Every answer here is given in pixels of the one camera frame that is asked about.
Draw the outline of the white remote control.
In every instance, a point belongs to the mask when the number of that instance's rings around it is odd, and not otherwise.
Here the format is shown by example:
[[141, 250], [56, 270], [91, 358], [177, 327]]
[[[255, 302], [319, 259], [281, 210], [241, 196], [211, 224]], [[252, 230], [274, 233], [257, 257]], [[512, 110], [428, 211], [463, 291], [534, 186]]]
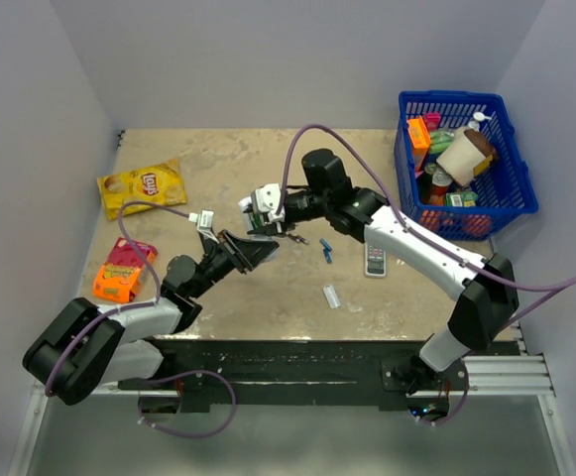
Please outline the white remote control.
[[[258, 227], [261, 226], [261, 221], [259, 220], [259, 217], [253, 213], [252, 198], [250, 196], [242, 198], [238, 202], [238, 206], [242, 214], [244, 226], [247, 231], [256, 230]], [[262, 234], [248, 235], [247, 238], [253, 241], [272, 242], [274, 244], [277, 243], [277, 241], [274, 238]]]

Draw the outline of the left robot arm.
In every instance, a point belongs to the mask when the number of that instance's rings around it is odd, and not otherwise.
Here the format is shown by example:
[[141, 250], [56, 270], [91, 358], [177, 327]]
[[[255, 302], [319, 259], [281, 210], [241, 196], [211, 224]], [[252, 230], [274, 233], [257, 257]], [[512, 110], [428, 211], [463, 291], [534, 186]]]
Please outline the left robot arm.
[[175, 364], [151, 338], [189, 328], [202, 310], [198, 298], [233, 271], [254, 271], [279, 249], [272, 238], [227, 230], [201, 242], [200, 261], [180, 255], [169, 262], [157, 297], [122, 305], [72, 299], [27, 350], [24, 369], [68, 406], [108, 382], [143, 379], [154, 389], [168, 387]]

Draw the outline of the white battery cover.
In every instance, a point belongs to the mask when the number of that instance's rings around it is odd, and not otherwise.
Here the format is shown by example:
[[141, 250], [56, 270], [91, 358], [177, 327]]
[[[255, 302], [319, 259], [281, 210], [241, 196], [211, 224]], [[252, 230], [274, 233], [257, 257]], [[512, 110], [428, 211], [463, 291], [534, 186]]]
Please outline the white battery cover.
[[340, 299], [335, 288], [332, 285], [326, 285], [322, 288], [323, 294], [331, 309], [336, 309], [340, 306]]

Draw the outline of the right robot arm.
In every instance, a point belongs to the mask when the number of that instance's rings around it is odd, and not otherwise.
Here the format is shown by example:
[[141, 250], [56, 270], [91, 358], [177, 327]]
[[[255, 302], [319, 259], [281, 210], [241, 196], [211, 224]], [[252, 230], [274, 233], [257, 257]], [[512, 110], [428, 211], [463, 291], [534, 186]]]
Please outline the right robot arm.
[[414, 382], [435, 389], [447, 368], [471, 351], [489, 347], [518, 309], [508, 283], [512, 263], [458, 249], [454, 244], [392, 210], [381, 194], [353, 185], [342, 161], [328, 149], [306, 154], [307, 184], [283, 194], [276, 183], [255, 189], [238, 203], [249, 234], [285, 235], [296, 224], [324, 218], [337, 232], [402, 259], [430, 278], [455, 303], [445, 327], [422, 345], [411, 366]]

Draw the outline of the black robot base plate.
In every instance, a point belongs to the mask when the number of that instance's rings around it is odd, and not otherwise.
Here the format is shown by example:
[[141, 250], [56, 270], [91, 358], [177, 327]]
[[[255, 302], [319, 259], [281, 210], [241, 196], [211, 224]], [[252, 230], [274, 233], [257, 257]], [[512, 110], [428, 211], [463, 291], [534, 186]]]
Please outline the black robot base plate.
[[123, 391], [182, 391], [186, 412], [229, 403], [270, 406], [413, 409], [423, 415], [467, 388], [460, 362], [443, 374], [413, 373], [416, 341], [157, 340], [162, 367], [151, 378], [125, 378]]

